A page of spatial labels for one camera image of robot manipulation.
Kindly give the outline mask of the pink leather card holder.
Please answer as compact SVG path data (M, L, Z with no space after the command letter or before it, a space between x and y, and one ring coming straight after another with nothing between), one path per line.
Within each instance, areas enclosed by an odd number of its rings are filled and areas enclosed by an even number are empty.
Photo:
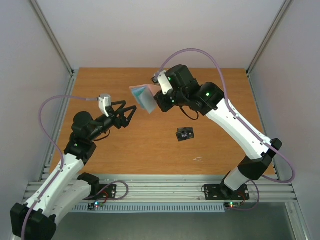
M157 107L157 102L154 96L161 91L158 85L144 84L129 87L135 100L139 103L142 109L151 114Z

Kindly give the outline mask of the black VIP credit card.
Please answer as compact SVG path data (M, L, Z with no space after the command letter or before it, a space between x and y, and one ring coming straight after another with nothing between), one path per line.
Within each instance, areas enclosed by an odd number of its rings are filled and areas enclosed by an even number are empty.
M189 134L189 133L193 133L194 129L193 129L193 127L180 127L180 128L177 129L177 132L178 133L187 133L187 134Z

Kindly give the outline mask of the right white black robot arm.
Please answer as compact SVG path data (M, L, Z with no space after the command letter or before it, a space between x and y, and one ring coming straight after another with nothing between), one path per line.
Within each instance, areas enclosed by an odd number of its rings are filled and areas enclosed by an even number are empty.
M174 106L188 106L218 124L244 151L244 159L220 183L225 199L234 197L247 181L262 177L283 145L279 139L263 135L225 99L217 85L212 82L200 85L185 65L163 70L152 81L161 88L154 99L162 112Z

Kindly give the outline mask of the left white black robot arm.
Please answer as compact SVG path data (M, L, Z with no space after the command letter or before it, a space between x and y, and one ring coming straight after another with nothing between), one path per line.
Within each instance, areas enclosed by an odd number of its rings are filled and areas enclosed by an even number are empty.
M87 164L96 150L96 142L110 128L126 128L137 107L126 101L112 102L108 96L97 98L102 115L93 119L87 111L77 113L72 133L60 161L41 187L23 204L10 210L12 233L22 240L50 240L62 219L82 200L96 199L103 189L100 179L81 174L68 188L73 177Z

